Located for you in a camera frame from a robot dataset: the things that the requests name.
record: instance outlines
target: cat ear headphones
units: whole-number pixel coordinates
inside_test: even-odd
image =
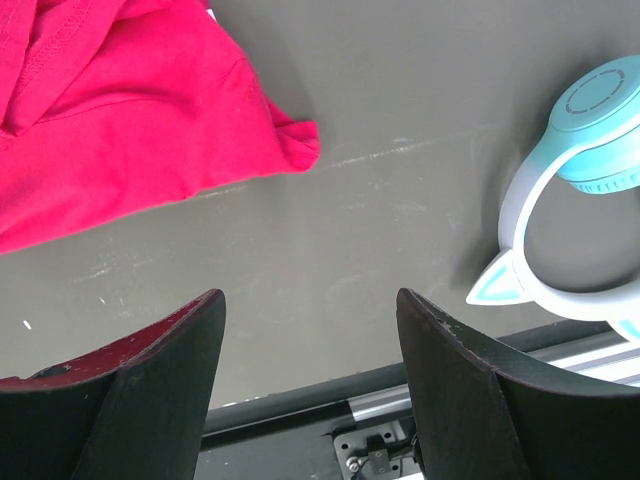
[[[640,185],[640,56],[623,57],[586,74],[558,99],[547,129],[524,160],[502,201],[500,253],[467,296],[474,305],[536,302],[565,318],[607,320],[640,341],[640,280],[575,293],[542,282],[524,254],[529,217],[558,176],[581,192],[604,195]]]

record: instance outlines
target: pink fabric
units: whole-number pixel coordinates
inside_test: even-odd
[[[200,0],[3,2],[0,64],[0,253],[319,156]]]

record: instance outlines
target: gray table surface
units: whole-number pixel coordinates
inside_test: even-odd
[[[98,348],[212,287],[228,298],[212,406],[400,361],[403,286],[491,335],[558,320],[531,304],[464,298],[497,253],[500,199],[557,96],[640,52],[640,3],[213,7],[268,94],[319,122],[322,159],[306,175],[206,192],[1,257],[0,376]],[[554,180],[530,224],[534,270],[578,290],[634,275],[638,198]]]

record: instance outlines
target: cat ear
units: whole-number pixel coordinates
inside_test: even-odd
[[[498,254],[467,295],[467,303],[471,305],[515,305],[530,301],[513,270],[511,250]]]
[[[608,320],[608,323],[624,339],[630,342],[640,342],[640,320],[627,318],[625,320]]]

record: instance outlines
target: light blue ear cup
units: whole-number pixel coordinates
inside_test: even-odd
[[[640,185],[640,127],[613,142],[582,152],[558,176],[584,193],[621,192]]]
[[[581,192],[606,194],[640,185],[640,57],[613,60],[588,73],[558,99],[550,123],[582,137],[635,122],[625,135],[579,153],[558,171]]]

